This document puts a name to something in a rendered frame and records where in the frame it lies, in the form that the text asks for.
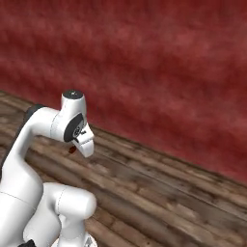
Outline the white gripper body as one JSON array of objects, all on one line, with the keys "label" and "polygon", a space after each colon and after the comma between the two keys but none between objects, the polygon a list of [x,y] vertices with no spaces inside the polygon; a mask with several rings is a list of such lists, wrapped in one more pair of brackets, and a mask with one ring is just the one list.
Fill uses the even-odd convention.
[{"label": "white gripper body", "polygon": [[78,148],[80,152],[89,157],[94,153],[94,136],[88,132],[81,133],[78,138]]}]

